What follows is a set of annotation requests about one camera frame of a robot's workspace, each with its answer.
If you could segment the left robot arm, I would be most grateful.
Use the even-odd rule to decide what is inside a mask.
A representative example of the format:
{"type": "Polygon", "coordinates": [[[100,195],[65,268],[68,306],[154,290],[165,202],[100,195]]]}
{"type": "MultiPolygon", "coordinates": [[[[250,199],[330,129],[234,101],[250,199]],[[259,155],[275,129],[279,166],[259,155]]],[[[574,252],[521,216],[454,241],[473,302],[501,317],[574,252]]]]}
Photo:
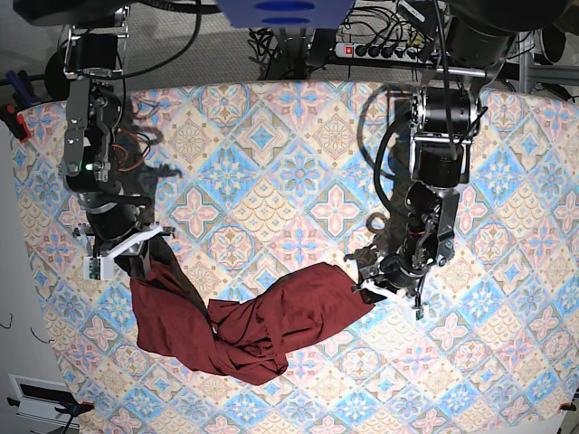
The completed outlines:
{"type": "Polygon", "coordinates": [[[458,186],[470,181],[471,146],[487,107],[479,100],[508,59],[520,32],[533,33],[569,17],[571,1],[450,1],[451,19],[433,8],[442,87],[422,87],[411,106],[386,130],[373,162],[375,192],[382,205],[405,223],[396,250],[372,244],[359,251],[365,263],[352,287],[363,313],[388,301],[415,320],[427,317],[423,286],[432,268],[448,269],[454,257],[458,186]],[[397,210],[381,183],[384,154],[393,134],[409,136],[412,185],[405,209],[397,210]]]}

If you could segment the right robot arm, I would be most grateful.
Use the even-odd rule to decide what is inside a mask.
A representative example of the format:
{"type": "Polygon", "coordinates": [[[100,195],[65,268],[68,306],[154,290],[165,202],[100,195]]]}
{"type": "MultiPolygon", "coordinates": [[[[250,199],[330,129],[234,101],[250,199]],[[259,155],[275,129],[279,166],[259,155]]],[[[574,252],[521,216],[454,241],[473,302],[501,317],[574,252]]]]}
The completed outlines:
{"type": "Polygon", "coordinates": [[[128,195],[115,131],[124,102],[112,81],[122,75],[119,43],[128,38],[126,1],[15,1],[14,11],[35,26],[61,25],[66,39],[57,58],[70,83],[60,174],[87,216],[73,232],[87,246],[83,276],[110,280],[116,266],[140,281],[150,278],[150,242],[172,229],[142,222],[146,196],[128,195]]]}

